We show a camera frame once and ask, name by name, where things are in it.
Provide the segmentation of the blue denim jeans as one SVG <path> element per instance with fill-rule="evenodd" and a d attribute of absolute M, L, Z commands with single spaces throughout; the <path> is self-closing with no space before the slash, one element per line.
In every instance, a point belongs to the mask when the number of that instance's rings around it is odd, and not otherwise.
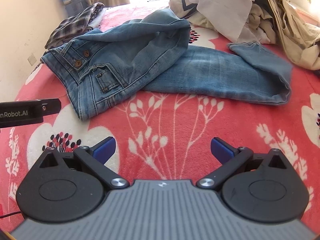
<path fill-rule="evenodd" d="M 42 62 L 64 85 L 80 120 L 120 104 L 139 90 L 202 94 L 266 105 L 291 96 L 291 65 L 257 42 L 229 52 L 192 46 L 191 27 L 170 9 L 46 51 Z"/>

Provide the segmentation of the blue plastic crate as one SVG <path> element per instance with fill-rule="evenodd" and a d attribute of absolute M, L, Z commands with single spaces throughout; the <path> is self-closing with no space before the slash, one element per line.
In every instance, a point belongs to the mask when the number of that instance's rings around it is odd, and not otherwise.
<path fill-rule="evenodd" d="M 87 8 L 86 0 L 61 0 L 68 17 L 75 16 Z"/>

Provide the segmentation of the red floral blanket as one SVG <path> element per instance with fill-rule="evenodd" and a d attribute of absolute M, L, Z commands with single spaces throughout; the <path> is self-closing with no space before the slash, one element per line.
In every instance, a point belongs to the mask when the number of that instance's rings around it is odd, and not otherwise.
<path fill-rule="evenodd" d="M 17 101 L 58 98 L 62 108 L 41 124 L 1 130 L 1 229 L 22 221 L 16 191 L 47 146 L 69 152 L 114 137 L 116 152 L 107 162 L 127 180 L 200 179 L 220 163 L 210 141 L 257 153 L 279 148 L 308 188 L 303 222 L 319 232 L 319 77 L 293 67 L 292 94 L 282 106 L 183 94 L 139 92 L 89 121 L 80 121 L 62 83 L 42 64 L 24 81 Z"/>

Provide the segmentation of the plaid checked shirt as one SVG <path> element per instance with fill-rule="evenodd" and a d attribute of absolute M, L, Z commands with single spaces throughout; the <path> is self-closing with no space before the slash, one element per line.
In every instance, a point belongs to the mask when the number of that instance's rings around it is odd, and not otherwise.
<path fill-rule="evenodd" d="M 75 16 L 63 20 L 53 30 L 44 48 L 50 50 L 59 47 L 71 39 L 83 35 L 100 26 L 107 7 L 103 3 L 94 3 Z"/>

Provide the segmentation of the beige and white clothes pile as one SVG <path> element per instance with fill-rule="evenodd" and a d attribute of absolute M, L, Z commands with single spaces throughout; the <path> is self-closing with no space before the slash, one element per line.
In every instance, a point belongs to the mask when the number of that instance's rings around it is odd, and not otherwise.
<path fill-rule="evenodd" d="M 301 18 L 287 0 L 170 0 L 169 8 L 231 42 L 279 44 L 295 65 L 319 70 L 319 27 Z"/>

